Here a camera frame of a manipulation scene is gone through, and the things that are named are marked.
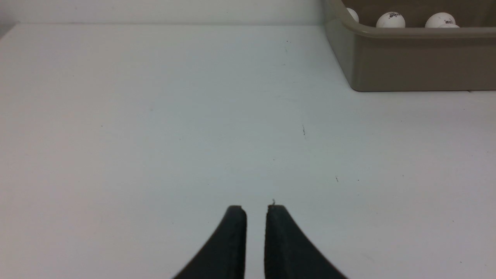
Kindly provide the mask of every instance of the white tabletop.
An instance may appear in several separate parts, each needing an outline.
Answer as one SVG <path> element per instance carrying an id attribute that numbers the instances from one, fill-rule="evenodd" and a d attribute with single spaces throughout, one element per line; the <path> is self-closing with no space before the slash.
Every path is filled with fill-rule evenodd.
<path id="1" fill-rule="evenodd" d="M 350 279 L 493 279 L 496 94 L 359 93 L 320 26 L 17 25 L 0 40 L 2 279 L 169 278 L 285 205 Z"/>

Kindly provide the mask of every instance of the wall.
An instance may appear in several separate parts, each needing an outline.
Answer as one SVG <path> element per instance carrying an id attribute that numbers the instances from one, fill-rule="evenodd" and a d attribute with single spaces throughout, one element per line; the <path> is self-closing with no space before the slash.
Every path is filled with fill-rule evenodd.
<path id="1" fill-rule="evenodd" d="M 321 0 L 0 0 L 0 22 L 320 24 Z"/>

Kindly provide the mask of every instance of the ping pong ball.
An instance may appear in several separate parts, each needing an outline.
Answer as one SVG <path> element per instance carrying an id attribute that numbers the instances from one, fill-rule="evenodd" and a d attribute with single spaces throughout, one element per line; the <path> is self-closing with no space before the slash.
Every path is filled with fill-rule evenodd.
<path id="1" fill-rule="evenodd" d="M 357 12 L 355 12 L 355 10 L 350 9 L 350 8 L 346 8 L 346 9 L 348 10 L 348 12 L 350 12 L 351 17 L 352 17 L 352 18 L 353 18 L 356 22 L 359 22 Z"/>
<path id="2" fill-rule="evenodd" d="M 455 18 L 449 13 L 438 12 L 427 20 L 426 28 L 438 28 L 448 23 L 456 24 Z"/>
<path id="3" fill-rule="evenodd" d="M 460 26 L 453 23 L 445 23 L 438 28 L 460 28 Z"/>
<path id="4" fill-rule="evenodd" d="M 390 11 L 383 14 L 377 24 L 378 28 L 405 28 L 405 19 L 397 12 Z"/>

